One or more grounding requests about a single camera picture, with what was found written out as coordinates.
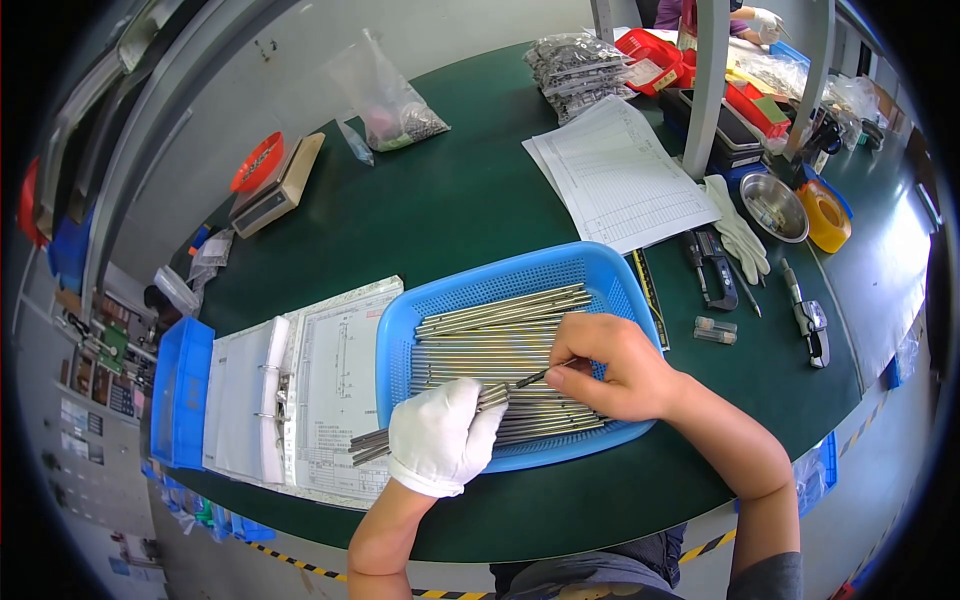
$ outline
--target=green table surface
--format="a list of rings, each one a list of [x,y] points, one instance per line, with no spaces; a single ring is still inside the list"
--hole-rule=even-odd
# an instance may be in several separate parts
[[[556,115],[520,59],[526,44],[461,60],[412,81],[452,131],[376,155],[371,168],[327,123],[323,150],[300,207],[247,240],[206,288],[201,321],[223,336],[274,315],[400,274],[411,289],[501,258],[578,239],[560,199],[520,146],[557,127]],[[656,102],[638,99],[671,154],[682,140]],[[230,202],[208,221],[225,225]],[[809,299],[840,323],[807,244],[767,236],[771,264],[786,256]],[[860,399],[850,346],[831,337],[824,370],[807,365],[779,269],[755,288],[759,319],[745,299],[730,314],[737,343],[692,338],[707,314],[696,275],[676,239],[647,250],[675,368],[689,372],[765,425],[796,459]],[[226,508],[301,538],[346,548],[363,513],[176,470],[183,485]],[[676,431],[646,435],[579,460],[482,475],[466,493],[426,515],[412,558],[506,562],[581,552],[681,523],[732,498],[731,491]]]

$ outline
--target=metal pole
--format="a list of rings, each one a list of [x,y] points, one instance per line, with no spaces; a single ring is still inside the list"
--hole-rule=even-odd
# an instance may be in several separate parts
[[[827,71],[830,61],[833,59],[836,5],[834,0],[817,0],[813,5],[816,7],[814,9],[816,15],[812,20],[814,50],[816,52],[811,53],[810,68],[806,73],[804,98],[800,101],[800,108],[797,109],[797,121],[794,123],[793,129],[790,130],[790,138],[783,150],[783,156],[787,160],[792,160],[793,155],[800,150],[801,137],[804,130],[810,126],[810,114],[820,106],[824,86],[827,85]]]
[[[590,0],[593,10],[593,28],[597,37],[613,44],[613,19],[610,14],[610,0]]]
[[[684,170],[695,180],[702,179],[707,170],[720,116],[720,99],[727,86],[728,5],[727,0],[697,2],[697,81],[684,147]]]

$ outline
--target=digital scale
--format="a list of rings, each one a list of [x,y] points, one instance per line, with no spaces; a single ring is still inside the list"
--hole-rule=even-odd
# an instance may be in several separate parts
[[[229,220],[240,237],[250,237],[300,204],[325,138],[323,133],[300,138],[269,179],[253,192],[237,195]]]

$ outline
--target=red plastic bowl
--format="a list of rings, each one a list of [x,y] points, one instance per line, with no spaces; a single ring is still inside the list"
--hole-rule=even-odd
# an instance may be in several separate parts
[[[253,192],[273,173],[283,158],[283,133],[276,132],[247,156],[237,174],[233,176],[230,190],[234,192]]]

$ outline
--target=white cotton glove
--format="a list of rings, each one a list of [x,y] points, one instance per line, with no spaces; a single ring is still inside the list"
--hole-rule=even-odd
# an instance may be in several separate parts
[[[740,261],[740,271],[744,278],[751,285],[757,285],[760,281],[758,274],[770,273],[770,263],[766,259],[767,249],[743,217],[736,212],[723,176],[707,175],[704,183],[704,191],[720,208],[722,215],[721,219],[713,224],[720,232],[720,244],[727,254]]]
[[[780,40],[780,25],[783,24],[783,19],[778,14],[754,8],[754,19],[760,22],[757,35],[762,43],[774,44]]]
[[[400,402],[390,417],[387,470],[404,487],[435,498],[464,492],[490,462],[507,405],[477,413],[483,384],[448,381]]]
[[[780,25],[783,24],[783,19],[780,18],[775,12],[767,11],[766,9],[754,8],[754,19],[760,22],[766,29],[776,30]]]

